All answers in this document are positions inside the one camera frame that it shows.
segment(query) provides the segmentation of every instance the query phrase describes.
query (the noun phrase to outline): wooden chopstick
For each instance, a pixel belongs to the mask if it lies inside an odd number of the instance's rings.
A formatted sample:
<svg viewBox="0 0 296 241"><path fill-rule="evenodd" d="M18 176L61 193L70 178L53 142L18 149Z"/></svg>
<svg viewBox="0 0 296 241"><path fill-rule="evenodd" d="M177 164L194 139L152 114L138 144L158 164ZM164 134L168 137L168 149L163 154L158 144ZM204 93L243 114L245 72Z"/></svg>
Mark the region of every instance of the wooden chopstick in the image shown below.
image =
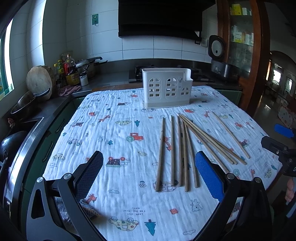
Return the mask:
<svg viewBox="0 0 296 241"><path fill-rule="evenodd" d="M184 160L184 181L185 181L185 192L188 192L188 162L187 162L187 150L186 150L186 134L185 134L185 122L182 121L182 143L183 143L183 160Z"/></svg>
<svg viewBox="0 0 296 241"><path fill-rule="evenodd" d="M187 120L187 122L189 122L193 128L198 129L203 134L203 136L207 136L209 139L211 139L212 142L217 143L220 147L222 147L225 151L227 151L228 153L225 152L225 154L234 162L234 164L237 164L237 161L235 159L231 158L231 156L229 156L229 154L234 156L236 159L238 159L244 165L247 164L243 159L241 159L237 154L235 154L233 151L231 151L227 146L223 145L221 142L216 140L214 137L208 135L206 132L204 132L202 129L200 129L197 125L195 125L193 122L191 122L186 116L180 114L180 117Z"/></svg>
<svg viewBox="0 0 296 241"><path fill-rule="evenodd" d="M165 123L165 119L163 118L163 121L162 121L162 124L161 124L161 133L160 133L158 169L157 169L157 176L156 176L156 182L155 182L155 191L157 191L157 192L159 191L162 157L163 157L163 129L164 129L164 123Z"/></svg>
<svg viewBox="0 0 296 241"><path fill-rule="evenodd" d="M220 120L220 118L212 111L212 113L214 114L214 116L219 120L219 122L223 125L223 127L228 131L228 133L232 136L232 138L236 141L236 143L239 145L239 147L241 148L241 150L246 154L247 158L250 158L249 154L247 153L247 151L242 147L242 145L240 144L240 142L237 140L237 138L235 137L235 135L228 129L228 127L223 123L223 121Z"/></svg>
<svg viewBox="0 0 296 241"><path fill-rule="evenodd" d="M181 140L181 128L180 128L180 118L178 121L178 147L179 147L179 185L182 186L183 181L183 166L182 166L182 140Z"/></svg>
<svg viewBox="0 0 296 241"><path fill-rule="evenodd" d="M190 125L187 125L188 128L193 132L193 134L204 144L206 149L212 154L212 156L217 160L217 162L221 165L222 169L224 169L225 173L229 173L228 168L223 164L223 162L217 157L217 155L212 151L212 149L208 146L206 141L204 141L201 136L195 132Z"/></svg>
<svg viewBox="0 0 296 241"><path fill-rule="evenodd" d="M171 132L171 158L170 158L170 185L175 185L175 159L174 159L174 123L173 116L170 116L170 132Z"/></svg>
<svg viewBox="0 0 296 241"><path fill-rule="evenodd" d="M191 127L203 138L205 139L207 142L209 142L221 155L223 155L225 157L225 159L230 163L230 164L237 164L237 161L232 158L231 156L229 156L229 154L227 153L226 150L224 150L221 146L219 146L216 142L214 142L208 134L206 134L205 132L201 132L200 129L193 124L188 118L186 118L185 116L180 116L182 119L184 119L184 121L186 121L187 124L191 125Z"/></svg>
<svg viewBox="0 0 296 241"><path fill-rule="evenodd" d="M187 137L187 143L188 143L188 147L189 147L189 153L191 155L191 165L192 165L192 170L193 170L193 177L194 177L194 187L198 187L198 176L197 176L197 168L195 166L195 158L194 158L194 152L193 152L193 148L192 148L192 143L191 143L191 139L189 137L189 133L188 133L188 126L185 126L185 132L186 132L186 137Z"/></svg>

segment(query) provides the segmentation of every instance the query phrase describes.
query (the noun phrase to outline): bottle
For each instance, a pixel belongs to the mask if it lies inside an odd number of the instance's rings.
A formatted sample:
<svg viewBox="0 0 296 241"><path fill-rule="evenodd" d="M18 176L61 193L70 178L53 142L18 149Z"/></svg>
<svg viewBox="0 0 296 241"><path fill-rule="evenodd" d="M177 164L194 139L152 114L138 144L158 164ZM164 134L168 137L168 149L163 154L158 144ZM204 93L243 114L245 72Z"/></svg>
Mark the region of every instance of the bottle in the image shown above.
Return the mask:
<svg viewBox="0 0 296 241"><path fill-rule="evenodd" d="M67 85L66 82L66 74L65 74L65 70L64 70L64 66L62 63L62 60L58 60L57 62L57 68L58 68L58 73L59 73L59 79L62 82L62 87Z"/></svg>
<svg viewBox="0 0 296 241"><path fill-rule="evenodd" d="M62 88L63 87L63 83L60 80L60 75L59 75L59 70L58 70L57 64L54 64L54 77L56 79L57 88L58 89Z"/></svg>
<svg viewBox="0 0 296 241"><path fill-rule="evenodd" d="M79 73L76 68L76 63L70 54L67 55L67 59L64 64L66 72L66 80L68 85L78 85L80 83Z"/></svg>

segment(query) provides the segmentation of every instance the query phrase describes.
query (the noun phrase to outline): cabinet handle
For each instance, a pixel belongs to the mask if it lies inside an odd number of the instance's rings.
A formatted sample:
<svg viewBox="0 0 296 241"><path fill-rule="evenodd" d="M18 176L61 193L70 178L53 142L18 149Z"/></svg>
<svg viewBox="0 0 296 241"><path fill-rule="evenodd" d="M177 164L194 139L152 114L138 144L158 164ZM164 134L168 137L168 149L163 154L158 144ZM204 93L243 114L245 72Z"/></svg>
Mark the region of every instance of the cabinet handle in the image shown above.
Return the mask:
<svg viewBox="0 0 296 241"><path fill-rule="evenodd" d="M65 119L63 120L63 122L61 123L61 125L59 126L59 128L55 131L55 133L58 133L59 132L59 130L62 128L62 126L63 126L63 124L65 123Z"/></svg>
<svg viewBox="0 0 296 241"><path fill-rule="evenodd" d="M45 158L44 158L44 159L42 159L42 162L45 162L45 161L46 161L46 159L47 159L47 157L48 157L48 154L50 153L50 150L52 149L52 146L53 146L53 145L54 145L54 143L53 143L53 142L51 142L50 148L48 149L48 151L47 151L47 154L46 154Z"/></svg>

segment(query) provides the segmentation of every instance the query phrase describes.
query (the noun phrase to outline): glass cabinet door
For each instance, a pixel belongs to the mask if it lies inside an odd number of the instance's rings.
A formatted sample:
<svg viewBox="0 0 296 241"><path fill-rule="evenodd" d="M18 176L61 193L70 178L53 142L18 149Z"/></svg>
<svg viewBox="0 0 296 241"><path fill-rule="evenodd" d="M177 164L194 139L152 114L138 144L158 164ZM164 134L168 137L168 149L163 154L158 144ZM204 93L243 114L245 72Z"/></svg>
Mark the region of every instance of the glass cabinet door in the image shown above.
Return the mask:
<svg viewBox="0 0 296 241"><path fill-rule="evenodd" d="M230 41L227 63L237 66L239 75L248 78L251 71L254 30L249 1L228 1L230 7Z"/></svg>

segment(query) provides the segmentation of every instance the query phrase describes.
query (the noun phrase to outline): cutting board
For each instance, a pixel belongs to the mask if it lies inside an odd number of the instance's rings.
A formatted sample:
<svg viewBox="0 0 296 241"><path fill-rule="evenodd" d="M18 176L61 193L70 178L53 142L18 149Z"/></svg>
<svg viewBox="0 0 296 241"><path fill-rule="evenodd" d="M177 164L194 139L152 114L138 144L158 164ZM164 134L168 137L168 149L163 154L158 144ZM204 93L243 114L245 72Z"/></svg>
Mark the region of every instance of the cutting board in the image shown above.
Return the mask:
<svg viewBox="0 0 296 241"><path fill-rule="evenodd" d="M49 66L35 66L31 68L27 74L26 85L28 90L36 94L41 94L50 88L50 92L47 95L38 98L39 101L48 100L56 89L56 80L52 68Z"/></svg>

